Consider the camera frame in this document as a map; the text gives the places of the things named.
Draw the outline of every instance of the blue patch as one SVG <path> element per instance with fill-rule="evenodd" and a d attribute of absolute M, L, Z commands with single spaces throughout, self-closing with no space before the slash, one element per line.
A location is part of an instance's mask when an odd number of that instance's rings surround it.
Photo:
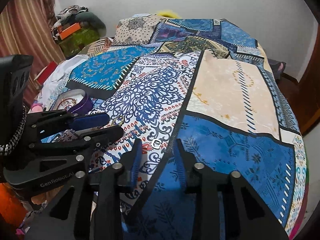
<path fill-rule="evenodd" d="M 170 23 L 186 27 L 195 31 L 213 31 L 213 20 L 212 19 L 170 19 Z"/>
<path fill-rule="evenodd" d="M 123 239 L 191 239 L 195 201 L 195 194 L 181 191 L 176 165 L 170 158 L 135 224 L 122 225 Z"/>
<path fill-rule="evenodd" d="M 206 39 L 215 41 L 215 42 L 225 46 L 226 48 L 228 48 L 229 52 L 236 52 L 237 51 L 237 46 L 235 44 L 231 44 L 229 42 L 221 40 L 218 37 L 215 37 L 215 33 L 212 33 L 212 32 L 199 32 L 197 34 L 197 36 L 200 36 L 202 38 L 206 38 Z"/>
<path fill-rule="evenodd" d="M 208 39 L 221 39 L 221 25 L 215 25 L 212 32 L 200 31 L 197 36 L 206 37 Z"/>
<path fill-rule="evenodd" d="M 126 66 L 135 57 L 151 53 L 154 49 L 134 46 L 102 53 L 77 66 L 69 80 L 94 89 L 115 89 L 118 79 L 126 72 Z"/>
<path fill-rule="evenodd" d="M 292 147 L 269 137 L 232 132 L 199 117 L 185 115 L 183 123 L 177 138 L 181 138 L 186 151 L 214 171 L 240 171 L 276 218 L 286 225 L 295 177 L 286 172 L 287 165 L 295 170 Z"/>
<path fill-rule="evenodd" d="M 165 23 L 159 23 L 149 43 L 165 41 L 184 41 L 185 37 L 195 35 L 184 28 L 175 27 Z"/>
<path fill-rule="evenodd" d="M 256 48 L 256 40 L 239 27 L 221 22 L 221 39 L 232 44 Z"/>

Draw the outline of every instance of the orange fabric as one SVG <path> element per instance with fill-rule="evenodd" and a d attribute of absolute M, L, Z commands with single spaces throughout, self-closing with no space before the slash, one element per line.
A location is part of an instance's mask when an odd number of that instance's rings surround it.
<path fill-rule="evenodd" d="M 16 228 L 22 223 L 27 211 L 5 184 L 0 184 L 0 213 L 4 220 Z"/>

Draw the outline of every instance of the gold ring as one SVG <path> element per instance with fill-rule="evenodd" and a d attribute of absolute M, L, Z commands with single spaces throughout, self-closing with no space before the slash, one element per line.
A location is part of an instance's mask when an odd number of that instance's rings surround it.
<path fill-rule="evenodd" d="M 123 123 L 124 123 L 124 117 L 123 117 L 122 115 L 119 115 L 119 116 L 117 116 L 115 119 L 113 119 L 111 125 L 112 125 L 112 126 L 117 125 L 117 124 L 116 124 L 116 120 L 119 119 L 119 118 L 121 118 L 121 122 L 120 122 L 118 125 L 119 125 L 119 126 L 123 125 Z"/>

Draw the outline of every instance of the orange box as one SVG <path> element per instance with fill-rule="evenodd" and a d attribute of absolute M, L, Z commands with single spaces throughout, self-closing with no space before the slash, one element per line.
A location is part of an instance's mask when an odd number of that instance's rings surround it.
<path fill-rule="evenodd" d="M 77 30 L 80 30 L 80 24 L 79 23 L 75 23 L 73 25 L 71 25 L 69 28 L 66 28 L 64 31 L 62 31 L 60 33 L 60 38 L 63 40 L 66 37 L 68 37 L 69 35 L 71 35 L 72 33 L 76 32 Z"/>

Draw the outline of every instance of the patchwork bedspread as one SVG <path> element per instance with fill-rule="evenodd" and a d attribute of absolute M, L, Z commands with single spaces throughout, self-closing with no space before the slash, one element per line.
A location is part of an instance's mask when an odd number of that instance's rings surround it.
<path fill-rule="evenodd" d="M 156 15 L 121 20 L 112 46 L 76 67 L 67 88 L 99 98 L 89 114 L 106 112 L 107 126 L 124 128 L 119 141 L 96 149 L 91 172 L 142 139 L 137 187 L 121 195 L 125 220 L 136 217 L 123 224 L 125 239 L 191 238 L 195 196 L 181 193 L 176 138 L 214 171 L 239 170 L 293 237 L 306 197 L 302 137 L 264 51 L 236 25 Z M 57 94 L 65 90 L 63 83 Z"/>

